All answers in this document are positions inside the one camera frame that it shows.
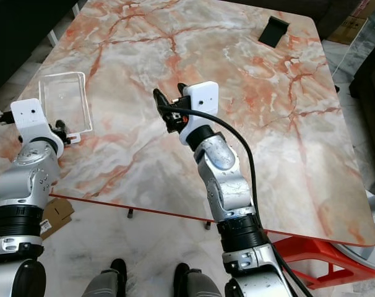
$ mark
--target cable connector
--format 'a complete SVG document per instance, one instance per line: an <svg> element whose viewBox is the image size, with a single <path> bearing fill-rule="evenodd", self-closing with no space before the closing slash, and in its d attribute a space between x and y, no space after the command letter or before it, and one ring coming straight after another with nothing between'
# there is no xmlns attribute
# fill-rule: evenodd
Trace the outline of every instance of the cable connector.
<svg viewBox="0 0 375 297"><path fill-rule="evenodd" d="M13 124L14 123L14 117L11 111L5 111L0 116L0 123L6 123L6 124Z"/></svg>

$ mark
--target clear plastic container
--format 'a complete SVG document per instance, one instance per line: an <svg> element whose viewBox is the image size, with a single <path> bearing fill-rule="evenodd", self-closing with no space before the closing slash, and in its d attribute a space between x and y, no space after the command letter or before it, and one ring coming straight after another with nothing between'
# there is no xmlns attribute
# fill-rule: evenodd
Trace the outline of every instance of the clear plastic container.
<svg viewBox="0 0 375 297"><path fill-rule="evenodd" d="M49 124L54 127L57 120L64 121L73 144L80 142L81 133L93 130L83 72L42 76L39 100Z"/></svg>

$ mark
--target marble floor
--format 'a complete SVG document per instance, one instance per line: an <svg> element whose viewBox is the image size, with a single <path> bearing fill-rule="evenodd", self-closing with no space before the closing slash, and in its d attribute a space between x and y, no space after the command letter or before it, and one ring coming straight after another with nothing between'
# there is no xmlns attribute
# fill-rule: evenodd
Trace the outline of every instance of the marble floor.
<svg viewBox="0 0 375 297"><path fill-rule="evenodd" d="M54 28L60 37L73 19L68 13ZM375 18L368 22L351 46L323 41L325 55L350 131L365 188L375 191L375 155L359 101L348 86L353 74L375 46ZM45 60L52 47L44 39L32 56L0 89L0 109L7 110ZM71 201L72 221L44 242L40 261L47 271L46 296L80 296L89 281L115 257L128 268L128 296L171 296L173 270L184 261L212 277L219 289L228 280L223 271L222 249L216 228L203 223L147 212L126 217L127 210ZM375 280L324 288L314 296L375 297Z"/></svg>

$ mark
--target marble table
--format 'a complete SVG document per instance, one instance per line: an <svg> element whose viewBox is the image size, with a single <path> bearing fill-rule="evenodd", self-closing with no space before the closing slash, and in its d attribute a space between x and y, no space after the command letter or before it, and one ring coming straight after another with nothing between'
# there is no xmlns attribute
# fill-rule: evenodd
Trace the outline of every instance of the marble table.
<svg viewBox="0 0 375 297"><path fill-rule="evenodd" d="M277 48L258 38L269 17L289 22ZM210 219L192 152L167 134L152 98L176 84L220 86L219 117L255 156L264 226L362 246L375 229L321 42L311 19L206 0L89 1L20 98L41 75L85 73L94 131L65 149L52 193ZM237 151L242 146L221 130ZM0 127L0 173L20 150Z"/></svg>

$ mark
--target orange stool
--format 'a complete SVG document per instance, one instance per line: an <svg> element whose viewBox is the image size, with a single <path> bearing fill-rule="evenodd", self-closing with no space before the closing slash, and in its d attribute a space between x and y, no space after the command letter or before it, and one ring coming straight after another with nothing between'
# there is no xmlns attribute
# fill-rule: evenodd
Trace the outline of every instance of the orange stool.
<svg viewBox="0 0 375 297"><path fill-rule="evenodd" d="M310 289L325 288L327 286L336 286L375 278L375 269L355 262L325 241L290 237L277 241L274 245L286 262L309 259L328 262L328 274L319 278L311 277L294 270L294 273L298 277L310 283L307 286ZM334 265L344 269L334 271Z"/></svg>

